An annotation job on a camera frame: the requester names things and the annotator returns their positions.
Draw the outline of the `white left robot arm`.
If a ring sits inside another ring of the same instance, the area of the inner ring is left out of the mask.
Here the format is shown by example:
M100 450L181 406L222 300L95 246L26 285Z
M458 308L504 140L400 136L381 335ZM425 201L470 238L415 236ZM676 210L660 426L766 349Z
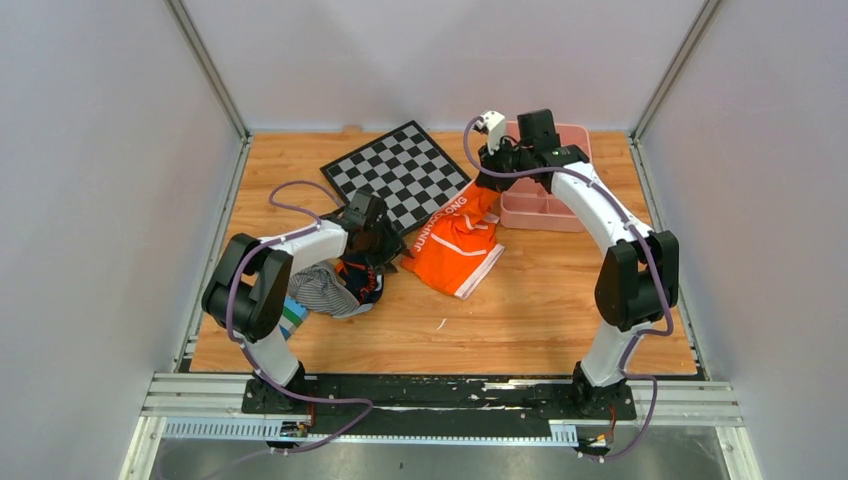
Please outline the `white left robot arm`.
M287 344L300 322L286 313L286 299L336 318L370 311L393 260L409 253L388 213L383 199L360 189L302 229L260 238L239 233L227 243L201 308L269 384L268 400L279 411L298 411L307 390L298 380L303 365Z

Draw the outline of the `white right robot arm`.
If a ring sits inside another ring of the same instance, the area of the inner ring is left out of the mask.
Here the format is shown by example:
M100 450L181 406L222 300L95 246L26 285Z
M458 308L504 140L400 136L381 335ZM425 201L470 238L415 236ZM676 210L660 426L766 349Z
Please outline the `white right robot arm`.
M572 211L595 241L602 263L594 289L600 327L588 353L575 366L571 403L596 417L622 388L627 365L646 336L673 332L671 308L678 295L679 242L656 231L624 206L600 179L583 149L564 145L550 110L519 115L518 138L507 133L506 117L488 110L464 132L485 135L476 154L477 183L503 192L530 179Z

